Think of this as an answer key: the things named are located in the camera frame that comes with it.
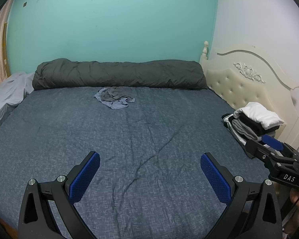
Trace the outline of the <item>person right hand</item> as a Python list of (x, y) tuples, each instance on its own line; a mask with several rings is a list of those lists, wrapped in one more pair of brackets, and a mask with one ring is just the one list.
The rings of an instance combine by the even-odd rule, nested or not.
[(299, 228), (299, 191), (292, 188), (289, 195), (291, 202), (295, 203), (296, 210), (293, 216), (286, 223), (284, 231), (288, 235), (293, 235)]

